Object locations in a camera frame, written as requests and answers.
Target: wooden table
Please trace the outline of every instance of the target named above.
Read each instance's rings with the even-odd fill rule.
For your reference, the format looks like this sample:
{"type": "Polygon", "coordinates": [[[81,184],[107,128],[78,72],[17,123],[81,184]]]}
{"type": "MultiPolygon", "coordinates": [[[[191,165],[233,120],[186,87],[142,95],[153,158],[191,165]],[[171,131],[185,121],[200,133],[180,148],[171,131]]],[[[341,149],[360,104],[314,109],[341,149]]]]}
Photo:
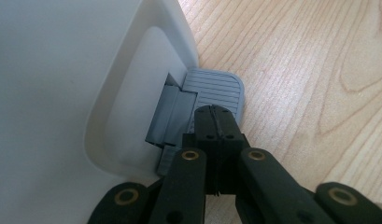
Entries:
{"type": "MultiPolygon", "coordinates": [[[[382,203],[382,1],[179,0],[203,68],[246,89],[242,132],[304,187],[382,203]]],[[[239,223],[208,197],[206,223],[239,223]]]]}

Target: ribbed gray surface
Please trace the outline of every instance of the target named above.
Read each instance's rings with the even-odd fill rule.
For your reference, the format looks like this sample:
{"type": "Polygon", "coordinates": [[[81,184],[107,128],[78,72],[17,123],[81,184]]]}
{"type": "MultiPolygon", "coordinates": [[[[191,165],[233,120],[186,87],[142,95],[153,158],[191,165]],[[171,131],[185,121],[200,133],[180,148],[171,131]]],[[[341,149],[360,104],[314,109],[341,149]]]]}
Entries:
{"type": "MultiPolygon", "coordinates": [[[[182,90],[197,92],[193,111],[204,105],[220,105],[229,109],[237,124],[240,123],[243,115],[244,86],[234,74],[193,68],[188,71],[182,90]]],[[[194,132],[193,114],[188,132],[194,132]]]]}

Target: light wooden surface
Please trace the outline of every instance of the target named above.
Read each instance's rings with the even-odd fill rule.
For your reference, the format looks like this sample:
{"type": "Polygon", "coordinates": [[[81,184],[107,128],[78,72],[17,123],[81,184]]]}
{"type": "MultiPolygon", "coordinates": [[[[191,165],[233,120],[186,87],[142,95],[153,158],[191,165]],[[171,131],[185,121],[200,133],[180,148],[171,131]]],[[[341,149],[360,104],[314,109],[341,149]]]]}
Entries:
{"type": "MultiPolygon", "coordinates": [[[[242,132],[314,190],[382,203],[382,1],[179,0],[203,68],[246,88],[242,132]]],[[[206,223],[239,223],[208,197],[206,223]]]]}

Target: metal pin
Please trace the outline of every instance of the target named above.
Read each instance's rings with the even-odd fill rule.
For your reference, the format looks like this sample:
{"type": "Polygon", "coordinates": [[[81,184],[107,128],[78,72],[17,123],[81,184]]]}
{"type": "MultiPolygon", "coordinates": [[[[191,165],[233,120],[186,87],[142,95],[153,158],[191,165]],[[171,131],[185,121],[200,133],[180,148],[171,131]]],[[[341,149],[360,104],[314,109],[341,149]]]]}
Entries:
{"type": "Polygon", "coordinates": [[[248,156],[254,161],[263,161],[266,158],[264,153],[260,151],[250,151],[248,156]]]}
{"type": "Polygon", "coordinates": [[[193,161],[199,158],[199,153],[195,151],[184,151],[182,152],[182,158],[187,161],[193,161]]]}
{"type": "Polygon", "coordinates": [[[128,205],[138,199],[138,191],[136,189],[123,189],[115,195],[115,203],[117,205],[128,205]],[[123,199],[122,195],[127,194],[128,197],[123,199]]]}
{"type": "Polygon", "coordinates": [[[328,194],[337,203],[341,203],[347,206],[353,206],[357,204],[357,198],[345,189],[332,188],[328,190],[328,194]]]}

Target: gray plastic latch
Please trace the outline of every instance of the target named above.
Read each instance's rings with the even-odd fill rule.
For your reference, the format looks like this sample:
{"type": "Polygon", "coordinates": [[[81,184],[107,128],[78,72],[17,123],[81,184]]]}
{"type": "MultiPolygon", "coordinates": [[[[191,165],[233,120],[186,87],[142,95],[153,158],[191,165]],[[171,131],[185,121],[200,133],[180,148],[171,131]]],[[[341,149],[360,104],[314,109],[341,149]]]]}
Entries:
{"type": "Polygon", "coordinates": [[[167,174],[174,155],[181,149],[182,134],[194,131],[194,110],[204,105],[227,108],[239,124],[244,106],[243,82],[231,73],[192,68],[182,90],[164,86],[146,138],[163,148],[158,175],[167,174]]]}

